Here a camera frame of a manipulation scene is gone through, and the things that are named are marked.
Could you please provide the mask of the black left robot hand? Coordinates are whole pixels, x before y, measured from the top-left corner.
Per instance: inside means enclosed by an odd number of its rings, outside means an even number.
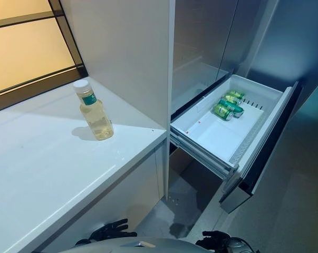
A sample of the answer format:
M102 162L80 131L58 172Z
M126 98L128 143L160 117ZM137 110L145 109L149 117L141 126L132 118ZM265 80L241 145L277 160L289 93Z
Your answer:
M121 219L112 223L108 223L96 229L93 233L91 233L88 239L81 239L77 241L75 246L83 246L107 239L136 237L136 232L126 232L128 228L128 219Z

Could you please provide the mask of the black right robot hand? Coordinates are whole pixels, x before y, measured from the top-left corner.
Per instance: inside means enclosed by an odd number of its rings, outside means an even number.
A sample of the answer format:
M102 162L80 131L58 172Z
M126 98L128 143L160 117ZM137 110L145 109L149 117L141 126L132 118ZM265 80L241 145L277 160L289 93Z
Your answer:
M244 239L218 230L203 231L203 239L197 240L196 245L214 252L255 252Z

